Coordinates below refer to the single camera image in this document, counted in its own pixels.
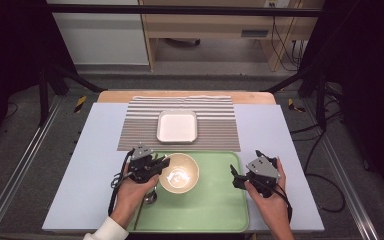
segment yellow tape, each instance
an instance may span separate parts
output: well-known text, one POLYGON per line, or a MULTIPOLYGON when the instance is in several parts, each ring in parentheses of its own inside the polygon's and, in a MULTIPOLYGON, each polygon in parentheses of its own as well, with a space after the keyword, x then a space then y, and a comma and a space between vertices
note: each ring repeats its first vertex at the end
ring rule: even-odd
POLYGON ((80 97, 79 100, 77 100, 77 105, 74 108, 75 113, 80 112, 80 109, 82 109, 83 103, 85 103, 85 101, 86 101, 86 96, 80 97))
POLYGON ((295 107, 294 102, 290 98, 288 99, 288 107, 291 110, 295 110, 295 111, 298 111, 298 112, 305 112, 304 108, 297 108, 297 107, 295 107))

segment hand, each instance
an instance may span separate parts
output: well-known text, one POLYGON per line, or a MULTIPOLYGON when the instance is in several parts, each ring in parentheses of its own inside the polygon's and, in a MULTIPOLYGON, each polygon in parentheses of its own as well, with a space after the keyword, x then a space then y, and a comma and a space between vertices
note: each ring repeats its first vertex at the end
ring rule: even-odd
POLYGON ((153 176, 148 182, 142 184, 126 178, 120 185, 114 211, 110 217, 122 228, 127 229, 145 194, 157 183, 158 175, 153 176))
MULTIPOLYGON (((281 175, 278 185, 286 191, 286 175, 280 159, 277 160, 277 169, 281 175)), ((279 186, 276 186, 276 190, 282 193, 279 186)), ((257 205, 264 222, 269 227, 274 238, 282 240, 294 239, 291 227, 289 226, 288 210, 285 201, 276 193, 273 193, 268 198, 263 198, 249 181, 245 182, 245 187, 257 205)))

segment ceramic bowl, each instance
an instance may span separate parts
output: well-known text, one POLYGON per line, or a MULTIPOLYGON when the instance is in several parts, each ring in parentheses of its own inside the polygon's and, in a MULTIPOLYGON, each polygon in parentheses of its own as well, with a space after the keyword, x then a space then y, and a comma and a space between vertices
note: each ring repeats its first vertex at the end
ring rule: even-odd
POLYGON ((160 175, 161 185, 171 193, 190 191, 199 179, 199 168, 195 159, 184 153, 173 153, 168 157, 170 165, 160 175))

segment white square dish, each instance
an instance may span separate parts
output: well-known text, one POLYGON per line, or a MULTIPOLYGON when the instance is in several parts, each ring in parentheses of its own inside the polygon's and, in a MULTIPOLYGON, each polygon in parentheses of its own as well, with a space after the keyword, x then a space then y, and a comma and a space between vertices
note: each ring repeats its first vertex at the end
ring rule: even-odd
POLYGON ((198 135, 196 114, 190 110, 162 111, 157 139, 162 143, 192 143, 198 135))

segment white sleeve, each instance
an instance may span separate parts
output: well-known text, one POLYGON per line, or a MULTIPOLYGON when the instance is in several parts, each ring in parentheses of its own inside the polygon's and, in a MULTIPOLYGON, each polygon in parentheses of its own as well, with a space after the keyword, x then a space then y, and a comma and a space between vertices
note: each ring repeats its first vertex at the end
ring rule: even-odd
POLYGON ((112 218, 107 217, 102 226, 94 234, 86 234, 83 240, 123 240, 129 232, 124 230, 112 218))

